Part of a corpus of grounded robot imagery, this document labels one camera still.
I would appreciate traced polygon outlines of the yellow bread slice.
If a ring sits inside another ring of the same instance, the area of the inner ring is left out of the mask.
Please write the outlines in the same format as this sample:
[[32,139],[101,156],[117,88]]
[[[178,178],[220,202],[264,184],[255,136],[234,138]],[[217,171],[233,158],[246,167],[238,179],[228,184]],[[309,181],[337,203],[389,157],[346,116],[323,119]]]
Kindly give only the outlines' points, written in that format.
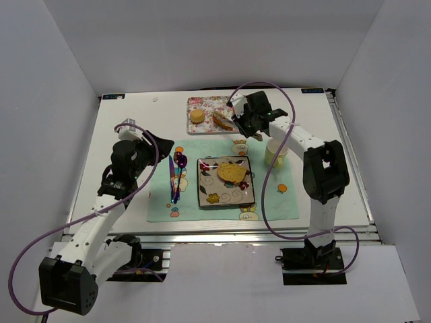
[[246,173],[247,169],[237,164],[222,163],[217,168],[217,174],[223,181],[234,184],[242,182]]

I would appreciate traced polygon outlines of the orange-brown bread slice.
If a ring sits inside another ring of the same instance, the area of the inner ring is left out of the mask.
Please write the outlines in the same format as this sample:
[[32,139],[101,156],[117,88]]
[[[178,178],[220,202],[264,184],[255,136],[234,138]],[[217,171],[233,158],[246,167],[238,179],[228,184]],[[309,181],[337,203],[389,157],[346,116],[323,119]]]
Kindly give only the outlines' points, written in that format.
[[225,131],[237,131],[238,128],[236,125],[227,117],[225,117],[223,114],[219,113],[218,111],[214,111],[212,113],[213,122],[224,129]]

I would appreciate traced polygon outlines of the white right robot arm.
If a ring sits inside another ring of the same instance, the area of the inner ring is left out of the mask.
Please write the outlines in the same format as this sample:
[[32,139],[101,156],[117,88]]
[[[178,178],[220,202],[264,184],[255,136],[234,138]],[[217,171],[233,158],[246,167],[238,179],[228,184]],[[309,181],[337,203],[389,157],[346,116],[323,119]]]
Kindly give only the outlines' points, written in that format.
[[257,139],[264,133],[279,143],[278,151],[287,147],[302,160],[302,183],[310,197],[310,224],[304,243],[322,256],[335,249],[336,208],[350,183],[347,162],[339,141],[323,141],[298,125],[293,101],[284,96],[291,106],[290,114],[274,110],[264,91],[245,96],[235,92],[228,105],[241,135]]

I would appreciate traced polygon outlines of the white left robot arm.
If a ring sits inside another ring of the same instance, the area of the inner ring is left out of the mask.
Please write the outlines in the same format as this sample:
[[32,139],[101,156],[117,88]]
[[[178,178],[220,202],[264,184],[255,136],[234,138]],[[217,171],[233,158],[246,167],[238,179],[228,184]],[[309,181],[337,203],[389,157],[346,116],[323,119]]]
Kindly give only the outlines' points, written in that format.
[[55,257],[40,263],[40,296],[46,306],[84,316],[105,281],[121,267],[142,261],[140,240],[130,234],[115,237],[105,250],[101,247],[135,196],[138,177],[166,158],[174,142],[131,131],[120,133],[119,139],[112,147],[92,215]]

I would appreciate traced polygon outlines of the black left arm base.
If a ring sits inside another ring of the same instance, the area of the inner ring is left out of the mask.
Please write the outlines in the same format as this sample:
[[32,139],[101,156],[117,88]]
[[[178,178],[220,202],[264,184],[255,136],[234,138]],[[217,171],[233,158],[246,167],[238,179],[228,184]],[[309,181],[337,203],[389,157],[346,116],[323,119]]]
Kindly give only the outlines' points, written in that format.
[[90,264],[90,274],[98,286],[106,281],[162,282],[166,278],[165,250],[141,246],[131,234],[120,234],[104,242]]

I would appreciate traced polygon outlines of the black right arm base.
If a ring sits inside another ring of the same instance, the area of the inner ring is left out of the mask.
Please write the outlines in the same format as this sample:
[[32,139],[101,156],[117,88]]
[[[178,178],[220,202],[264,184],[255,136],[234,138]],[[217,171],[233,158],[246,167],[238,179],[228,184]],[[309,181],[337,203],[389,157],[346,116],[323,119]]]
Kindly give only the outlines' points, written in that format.
[[285,286],[347,284],[345,273],[336,275],[344,269],[340,248],[316,262],[306,253],[306,248],[284,248],[275,256],[275,261],[281,264]]

